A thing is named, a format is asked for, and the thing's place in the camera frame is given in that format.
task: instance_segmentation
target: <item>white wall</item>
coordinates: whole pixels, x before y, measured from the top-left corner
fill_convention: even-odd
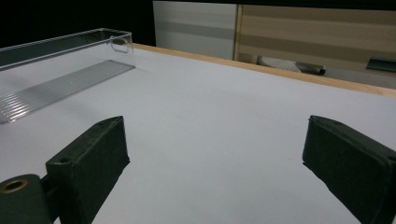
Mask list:
[[[157,47],[233,58],[237,5],[154,1]]]

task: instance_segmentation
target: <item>clear acrylic box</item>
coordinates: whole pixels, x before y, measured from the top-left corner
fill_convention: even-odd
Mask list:
[[[0,123],[135,68],[132,33],[96,29],[0,49]]]

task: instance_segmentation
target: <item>wooden panel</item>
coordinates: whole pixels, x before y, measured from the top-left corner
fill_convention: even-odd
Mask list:
[[[366,73],[371,57],[396,59],[396,12],[243,6],[238,53]]]

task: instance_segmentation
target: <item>transparent plastic container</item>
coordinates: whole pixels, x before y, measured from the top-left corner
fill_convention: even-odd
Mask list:
[[[96,29],[0,49],[0,123],[135,68],[132,33]]]

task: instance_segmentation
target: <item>white table surface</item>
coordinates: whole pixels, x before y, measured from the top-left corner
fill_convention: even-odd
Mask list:
[[[95,224],[359,223],[303,166],[308,119],[395,149],[396,99],[134,53],[136,69],[0,125],[0,181],[45,175],[94,123],[124,116],[131,163]]]

